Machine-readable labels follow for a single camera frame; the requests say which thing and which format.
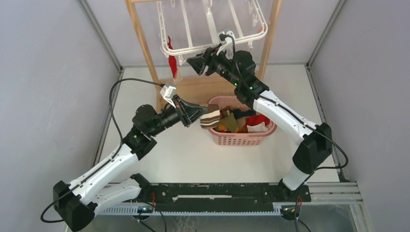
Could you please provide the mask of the brown white striped sock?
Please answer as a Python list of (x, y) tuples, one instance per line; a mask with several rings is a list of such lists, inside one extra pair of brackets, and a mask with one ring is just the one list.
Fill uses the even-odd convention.
[(207, 112), (200, 117), (200, 127), (210, 130), (218, 126), (220, 121), (220, 108), (217, 104), (209, 104)]

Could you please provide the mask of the white plastic clip hanger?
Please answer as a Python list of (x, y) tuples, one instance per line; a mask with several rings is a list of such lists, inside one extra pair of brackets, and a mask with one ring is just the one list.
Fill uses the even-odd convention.
[(160, 50), (182, 65), (189, 55), (222, 44), (221, 34), (230, 34), (235, 43), (252, 50), (253, 42), (267, 35), (269, 21), (256, 0), (169, 0), (156, 3)]

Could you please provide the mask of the olive orange striped sock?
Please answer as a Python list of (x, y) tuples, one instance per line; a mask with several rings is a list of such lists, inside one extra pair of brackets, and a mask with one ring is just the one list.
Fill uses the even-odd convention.
[(234, 114), (230, 111), (223, 112), (223, 117), (219, 120), (219, 124), (216, 128), (219, 132), (233, 132), (239, 131), (239, 126)]

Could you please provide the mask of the navy blue sock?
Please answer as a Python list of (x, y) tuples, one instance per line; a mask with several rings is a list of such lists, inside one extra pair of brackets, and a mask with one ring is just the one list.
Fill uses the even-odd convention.
[(250, 117), (250, 116), (256, 115), (256, 112), (254, 110), (243, 111), (241, 109), (233, 109), (230, 113), (234, 115), (235, 119), (240, 119), (243, 117)]

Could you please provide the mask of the tan brown sock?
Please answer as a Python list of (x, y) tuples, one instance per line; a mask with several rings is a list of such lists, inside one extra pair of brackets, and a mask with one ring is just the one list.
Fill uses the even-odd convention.
[(236, 120), (236, 123), (237, 123), (237, 129), (235, 131), (236, 133), (247, 133), (248, 132), (247, 118), (248, 117), (241, 117)]

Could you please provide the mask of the red santa sock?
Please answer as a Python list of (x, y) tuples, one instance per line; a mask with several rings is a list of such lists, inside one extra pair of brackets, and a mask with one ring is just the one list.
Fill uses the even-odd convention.
[(246, 119), (247, 126), (257, 126), (262, 124), (263, 126), (267, 127), (270, 124), (270, 119), (264, 115), (253, 115)]

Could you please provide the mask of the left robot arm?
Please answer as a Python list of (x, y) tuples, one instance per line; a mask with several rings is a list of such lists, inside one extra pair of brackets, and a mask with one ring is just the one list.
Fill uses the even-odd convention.
[(122, 201), (150, 198), (151, 188), (133, 175), (124, 182), (105, 188), (119, 173), (140, 161), (157, 144), (154, 137), (181, 122), (189, 127), (207, 112), (207, 107), (182, 100), (174, 95), (171, 105), (157, 113), (144, 104), (136, 109), (133, 126), (109, 156), (80, 177), (53, 186), (54, 209), (73, 232), (85, 228), (105, 209)]

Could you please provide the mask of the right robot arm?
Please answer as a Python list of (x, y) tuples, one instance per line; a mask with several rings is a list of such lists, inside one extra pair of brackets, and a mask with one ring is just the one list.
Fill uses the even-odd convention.
[(280, 180), (280, 197), (292, 201), (298, 188), (308, 180), (332, 154), (331, 128), (315, 124), (299, 115), (281, 101), (269, 87), (255, 76), (256, 64), (248, 51), (236, 51), (232, 59), (225, 52), (208, 48), (186, 62), (198, 75), (217, 73), (235, 86), (237, 99), (250, 109), (264, 115), (286, 132), (298, 146), (293, 165)]

